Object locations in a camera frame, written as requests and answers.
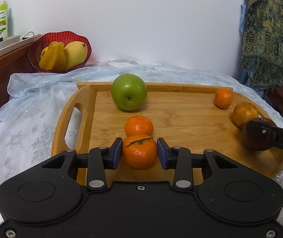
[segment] ribbed red glass bowl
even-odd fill
[[[42,50],[45,47],[49,46],[50,43],[53,41],[63,42],[64,46],[66,46],[68,43],[71,43],[73,41],[80,41],[80,42],[85,43],[88,47],[88,54],[84,62],[72,67],[71,69],[68,69],[67,71],[63,71],[63,72],[40,69],[39,68],[40,54]],[[29,47],[29,51],[28,51],[28,59],[31,65],[35,68],[36,72],[67,73],[67,72],[82,68],[86,64],[88,59],[90,58],[91,53],[92,53],[92,48],[86,37],[79,36],[71,31],[62,31],[62,32],[56,32],[56,33],[50,32],[50,33],[44,34],[41,38],[39,38],[37,41],[31,44],[31,46]]]

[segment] green stem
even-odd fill
[[[128,147],[129,145],[132,145],[132,144],[136,143],[136,142],[138,142],[138,144],[142,145],[142,142],[143,142],[143,141],[145,141],[145,140],[153,140],[153,139],[154,139],[154,138],[150,137],[150,138],[143,138],[143,139],[141,139],[141,140],[134,140],[134,141],[132,141],[130,144],[128,144],[127,146],[125,146],[125,148]]]

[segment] green apple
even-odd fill
[[[132,111],[141,107],[147,98],[147,87],[137,75],[125,73],[118,76],[111,90],[114,103],[123,110]]]

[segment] white wall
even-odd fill
[[[243,0],[7,0],[13,34],[71,30],[92,58],[168,62],[235,76]]]

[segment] small orange fruit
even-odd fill
[[[150,168],[157,160],[157,144],[146,134],[129,136],[123,141],[122,156],[133,168]]]
[[[232,91],[227,88],[219,88],[214,97],[214,103],[221,109],[228,109],[233,102]]]
[[[243,128],[245,123],[253,118],[258,118],[258,110],[253,104],[242,102],[234,108],[233,120],[238,127]]]
[[[154,126],[148,118],[137,115],[126,121],[124,131],[127,136],[133,136],[140,133],[151,136],[154,131]]]

